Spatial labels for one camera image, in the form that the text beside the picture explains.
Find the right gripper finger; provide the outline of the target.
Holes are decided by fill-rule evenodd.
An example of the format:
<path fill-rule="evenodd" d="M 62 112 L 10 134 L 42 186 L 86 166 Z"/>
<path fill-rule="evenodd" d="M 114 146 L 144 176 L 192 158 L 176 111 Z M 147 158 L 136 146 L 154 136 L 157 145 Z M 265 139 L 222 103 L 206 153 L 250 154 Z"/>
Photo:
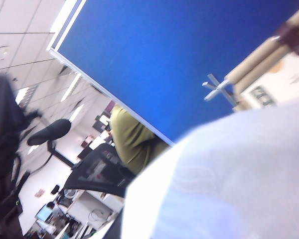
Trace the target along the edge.
<path fill-rule="evenodd" d="M 117 216 L 117 218 L 113 221 L 109 229 L 106 230 L 102 239 L 120 239 L 121 238 L 121 230 L 122 230 L 122 219 L 123 216 Z"/>

